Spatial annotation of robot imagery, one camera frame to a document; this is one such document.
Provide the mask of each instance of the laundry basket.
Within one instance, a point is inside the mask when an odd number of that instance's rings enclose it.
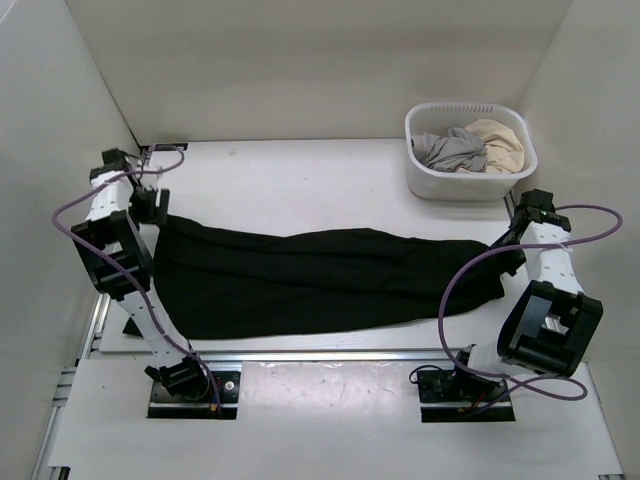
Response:
[[[524,168],[519,173],[446,173],[422,165],[413,154],[411,136],[423,133],[446,136],[451,127],[466,127],[481,118],[496,120],[511,128],[524,147]],[[489,103],[433,102],[417,105],[405,119],[407,140],[407,181],[411,191],[436,200],[490,201],[505,196],[538,166],[524,119],[510,108]]]

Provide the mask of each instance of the black cloth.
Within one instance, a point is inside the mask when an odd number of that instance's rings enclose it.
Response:
[[[370,229],[275,237],[169,216],[154,281],[189,339],[344,332],[437,317],[449,280],[487,248]],[[492,265],[489,259],[462,277],[448,315],[504,295]],[[131,321],[124,333],[139,335]]]

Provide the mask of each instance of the white wall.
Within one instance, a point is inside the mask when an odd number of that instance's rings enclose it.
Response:
[[[101,150],[135,143],[63,0],[1,0],[0,15],[0,478],[13,480],[96,299],[49,215],[88,188]]]
[[[401,137],[512,105],[571,0],[67,0],[140,143]]]
[[[588,352],[623,466],[640,477],[640,2],[575,0],[522,104],[557,204],[600,203],[625,217],[614,238],[576,250],[605,315]],[[577,234],[610,225],[576,215]]]

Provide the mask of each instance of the wire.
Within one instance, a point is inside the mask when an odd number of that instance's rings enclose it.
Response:
[[[489,257],[493,257],[495,255],[499,255],[499,254],[505,253],[505,252],[512,252],[512,251],[515,251],[515,250],[567,248],[567,247],[570,247],[572,245],[581,245],[581,244],[584,244],[584,243],[595,242],[595,241],[601,240],[603,238],[606,238],[606,237],[608,237],[610,235],[613,235],[615,232],[620,230],[620,227],[622,227],[622,223],[623,223],[622,215],[620,215],[618,212],[616,212],[613,209],[610,209],[610,208],[607,208],[607,207],[602,207],[602,206],[599,206],[599,205],[573,204],[573,205],[565,205],[563,207],[559,207],[556,210],[570,210],[570,209],[587,209],[587,210],[599,210],[599,211],[602,211],[602,212],[606,212],[606,213],[609,213],[609,214],[613,215],[614,217],[616,217],[616,224],[613,227],[611,227],[609,230],[606,230],[605,232],[602,232],[602,233],[600,233],[598,235],[593,235],[593,236],[585,237],[585,238],[579,238],[579,239],[576,239],[576,240],[569,240],[569,241],[563,242],[563,243],[541,243],[541,244],[507,245],[507,246],[504,246],[504,247],[498,247],[498,248],[496,248],[494,250],[489,250],[489,251],[487,251],[485,253],[482,253],[482,254],[478,255],[477,257],[471,259],[462,268],[460,268],[460,270],[458,270],[458,272],[453,276],[453,278],[451,279],[451,281],[447,285],[447,288],[445,289],[444,294],[442,295],[442,299],[440,300],[440,308],[439,308],[439,311],[438,311],[438,336],[440,337],[440,343],[442,344],[442,349],[446,353],[447,357],[449,357],[449,360],[451,360],[456,367],[458,367],[461,370],[464,370],[466,372],[469,372],[469,373],[471,373],[473,375],[478,375],[478,376],[488,377],[488,378],[499,378],[499,379],[503,379],[503,380],[509,380],[510,382],[515,384],[514,387],[509,388],[504,393],[499,395],[497,398],[495,398],[491,402],[488,402],[487,405],[484,405],[481,408],[479,408],[477,410],[474,410],[472,412],[474,415],[478,414],[478,413],[482,413],[483,411],[485,411],[486,409],[490,408],[495,403],[497,403],[497,402],[501,401],[502,399],[506,398],[513,391],[517,390],[518,388],[523,388],[523,387],[527,388],[528,390],[531,390],[533,392],[536,392],[536,393],[539,393],[541,395],[545,395],[547,397],[551,397],[551,398],[554,398],[554,399],[557,399],[557,400],[578,401],[578,400],[584,399],[588,395],[587,388],[582,383],[580,383],[577,380],[574,380],[572,378],[558,378],[556,376],[541,375],[541,376],[533,377],[533,378],[530,378],[530,379],[527,379],[527,380],[517,380],[517,379],[511,377],[510,375],[506,375],[506,374],[503,374],[503,373],[483,372],[481,370],[476,370],[474,368],[468,367],[467,365],[465,365],[464,363],[462,363],[460,360],[458,360],[456,358],[456,356],[454,355],[453,351],[451,350],[451,348],[447,344],[447,339],[445,338],[445,334],[444,334],[444,316],[445,316],[445,309],[446,309],[446,306],[447,306],[447,302],[449,300],[449,296],[451,295],[451,292],[453,291],[453,288],[456,285],[456,283],[458,282],[458,280],[460,280],[460,278],[467,272],[467,270],[469,270],[474,265],[480,263],[481,261],[483,261],[483,260],[485,260],[485,259],[487,259]],[[531,385],[534,382],[541,381],[541,380],[548,380],[548,379],[563,380],[565,382],[573,383],[574,385],[577,385],[578,387],[580,387],[582,392],[580,394],[578,394],[578,395],[575,395],[575,396],[567,396],[567,395],[560,395],[560,394],[557,394],[557,393],[553,393],[553,392],[549,392],[549,391],[546,391],[546,390],[542,390],[540,388],[537,388],[537,387],[534,387],[534,386]]]
[[[425,368],[433,368],[435,370],[442,370],[439,366],[437,365],[420,365],[417,368],[414,368],[413,370],[411,370],[411,373],[409,374],[409,382],[413,383],[414,385],[418,384],[418,379],[416,378],[416,381],[414,382],[413,380],[411,380],[411,377],[413,377],[414,373],[418,373],[418,371],[420,370],[424,370]]]
[[[62,225],[62,223],[60,223],[60,220],[58,220],[58,217],[62,213],[64,213],[65,211],[67,211],[70,208],[75,207],[76,205],[84,202],[85,200],[97,195],[102,190],[104,190],[107,186],[109,186],[110,184],[120,180],[123,177],[128,177],[130,175],[136,175],[136,174],[141,174],[141,175],[160,175],[160,174],[175,170],[176,168],[178,168],[180,165],[182,165],[184,163],[184,152],[182,151],[182,149],[176,149],[176,151],[180,154],[180,160],[178,162],[176,162],[175,164],[173,164],[173,165],[171,165],[169,167],[166,167],[166,168],[159,168],[157,170],[130,170],[128,172],[122,172],[122,173],[119,173],[117,175],[114,175],[108,181],[106,181],[102,185],[98,186],[97,188],[95,188],[95,189],[91,190],[90,192],[87,192],[84,195],[78,197],[77,199],[75,199],[75,200],[73,200],[73,201],[71,201],[69,203],[66,203],[66,204],[62,205],[61,207],[57,208],[51,214],[51,223],[53,223],[53,226],[56,227],[60,232],[62,232],[67,237],[71,238],[78,245],[82,245],[84,248],[89,250],[91,253],[93,253],[94,255],[97,255],[102,260],[104,260],[106,263],[111,265],[118,273],[122,274],[122,276],[124,278],[126,278],[127,281],[129,281],[129,283],[131,283],[131,285],[133,285],[133,287],[140,293],[140,295],[142,297],[142,300],[144,301],[144,303],[145,303],[145,305],[147,307],[147,310],[149,311],[149,316],[151,317],[151,321],[153,322],[153,325],[156,327],[156,330],[158,330],[158,333],[160,333],[162,338],[164,338],[164,340],[169,345],[171,345],[173,348],[178,350],[180,353],[182,353],[182,354],[186,355],[187,357],[191,358],[192,360],[196,361],[200,365],[200,367],[203,369],[203,371],[205,372],[205,374],[207,376],[207,379],[208,379],[210,385],[213,386],[213,391],[214,391],[214,396],[215,396],[215,400],[216,400],[218,415],[221,416],[222,413],[221,413],[221,406],[220,406],[220,394],[219,394],[220,392],[218,392],[218,385],[216,384],[216,381],[215,381],[215,378],[213,376],[213,373],[209,369],[209,366],[207,365],[207,363],[204,360],[202,360],[197,353],[191,352],[191,351],[189,351],[189,350],[187,350],[185,348],[182,348],[175,340],[173,340],[167,334],[167,332],[164,330],[164,328],[162,328],[162,325],[160,324],[160,321],[158,320],[158,317],[155,314],[153,305],[151,304],[151,299],[147,295],[147,292],[142,287],[142,285],[140,285],[140,283],[135,279],[135,277],[133,275],[131,275],[122,265],[120,265],[117,261],[115,261],[109,255],[104,253],[102,250],[94,247],[89,242],[87,242],[85,239],[83,239],[80,236],[78,236],[75,233],[73,233],[70,229],[68,229],[67,227]]]

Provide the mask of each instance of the purple cable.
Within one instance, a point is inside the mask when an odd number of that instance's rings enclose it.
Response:
[[[460,360],[456,358],[454,353],[451,351],[451,348],[447,344],[447,339],[444,336],[444,316],[445,316],[445,308],[447,306],[447,301],[449,300],[449,296],[451,295],[451,292],[453,291],[453,288],[455,284],[458,282],[458,280],[460,280],[460,278],[467,272],[467,270],[469,270],[471,267],[473,267],[477,263],[480,263],[481,261],[489,257],[493,257],[494,255],[499,255],[500,253],[505,253],[505,252],[512,252],[515,250],[529,250],[529,249],[535,249],[535,248],[541,248],[541,249],[566,248],[572,245],[581,245],[583,243],[595,242],[597,240],[601,240],[610,235],[613,235],[615,232],[620,230],[620,227],[622,227],[622,222],[623,222],[622,215],[620,215],[618,212],[610,208],[601,207],[599,205],[575,204],[575,205],[565,205],[563,207],[557,208],[556,210],[569,210],[569,209],[588,209],[588,210],[599,210],[602,212],[607,212],[613,215],[614,217],[616,217],[617,222],[612,228],[598,235],[593,235],[591,237],[585,237],[585,238],[578,238],[576,240],[569,240],[568,242],[564,242],[564,243],[541,243],[541,244],[530,243],[530,244],[523,244],[523,245],[508,245],[505,247],[496,248],[494,250],[489,250],[471,259],[460,270],[458,270],[458,272],[453,276],[453,278],[447,285],[447,288],[445,289],[444,294],[442,295],[442,299],[440,300],[440,309],[438,311],[438,335],[440,337],[440,343],[442,344],[442,349],[447,354],[447,357],[449,357],[449,360],[451,360],[456,367],[466,372],[469,372],[473,375],[479,375],[479,376],[489,377],[489,378],[499,378],[502,380],[509,380],[510,382],[515,384],[514,387],[511,387],[510,389],[508,389],[507,391],[499,395],[497,398],[495,398],[491,402],[482,406],[482,408],[474,410],[472,412],[473,415],[476,415],[478,413],[481,413],[487,410],[489,407],[491,407],[495,403],[507,397],[514,390],[517,390],[518,388],[521,388],[521,387],[527,388],[528,390],[539,393],[541,395],[545,395],[547,397],[555,398],[557,400],[578,401],[585,398],[588,394],[587,388],[582,383],[572,378],[558,378],[555,376],[542,375],[539,377],[529,378],[527,380],[516,380],[515,378],[503,373],[483,372],[483,371],[468,367],[467,365],[463,364]],[[536,381],[549,380],[549,379],[564,380],[566,382],[573,383],[574,385],[577,385],[582,389],[582,393],[573,397],[569,397],[566,395],[559,395],[557,393],[548,392],[546,390],[542,390],[540,388],[531,386],[531,383],[534,383]]]
[[[73,201],[71,201],[71,202],[69,202],[69,203],[67,203],[65,205],[62,205],[58,209],[56,209],[51,214],[51,223],[53,223],[54,227],[56,227],[60,232],[65,234],[67,237],[71,238],[74,242],[76,242],[79,245],[82,245],[84,248],[89,250],[91,253],[97,255],[98,257],[103,259],[106,263],[111,265],[117,272],[122,274],[122,276],[124,278],[126,278],[131,283],[131,285],[133,285],[133,287],[142,296],[142,300],[144,301],[144,303],[145,303],[145,305],[147,307],[147,310],[149,311],[149,315],[151,316],[151,320],[153,321],[153,325],[156,327],[156,329],[158,330],[160,335],[162,335],[162,338],[164,338],[165,341],[169,345],[171,345],[173,348],[178,350],[180,353],[183,353],[187,357],[189,357],[189,358],[195,360],[196,362],[198,362],[198,364],[205,371],[205,374],[207,375],[207,381],[213,387],[213,392],[214,392],[215,401],[216,401],[216,405],[217,405],[218,415],[222,415],[221,405],[220,405],[220,392],[218,391],[218,385],[216,384],[215,378],[213,376],[213,373],[209,369],[209,366],[196,353],[190,352],[189,350],[186,350],[186,349],[182,348],[169,335],[167,335],[165,330],[162,328],[162,325],[160,325],[158,317],[156,317],[156,314],[155,314],[155,311],[153,309],[153,306],[151,305],[151,299],[147,295],[147,292],[144,290],[142,285],[140,285],[140,283],[135,279],[135,277],[133,277],[133,275],[131,275],[122,265],[120,265],[118,262],[116,262],[113,258],[111,258],[109,255],[104,253],[102,250],[94,247],[93,245],[91,245],[89,242],[87,242],[86,240],[84,240],[80,236],[78,236],[75,233],[73,233],[71,230],[69,230],[64,225],[62,225],[62,223],[60,223],[60,221],[58,220],[58,217],[63,212],[69,210],[72,207],[75,207],[79,203],[84,202],[85,200],[93,197],[94,195],[97,195],[102,190],[107,188],[107,186],[109,186],[110,184],[116,182],[117,180],[120,180],[123,177],[128,177],[128,176],[131,176],[131,175],[138,175],[138,174],[140,175],[140,177],[142,175],[160,175],[162,173],[170,172],[171,170],[174,170],[174,169],[178,168],[180,165],[182,165],[184,163],[184,152],[182,151],[182,149],[176,149],[176,151],[178,153],[180,153],[180,160],[177,163],[175,163],[174,165],[171,165],[170,167],[167,167],[167,168],[159,168],[158,170],[130,170],[128,172],[122,172],[122,173],[119,173],[117,175],[114,175],[108,181],[106,181],[105,183],[103,183],[99,187],[95,188],[94,190],[91,190],[90,192],[85,193],[84,195],[82,195],[81,197],[77,198],[76,200],[73,200]]]

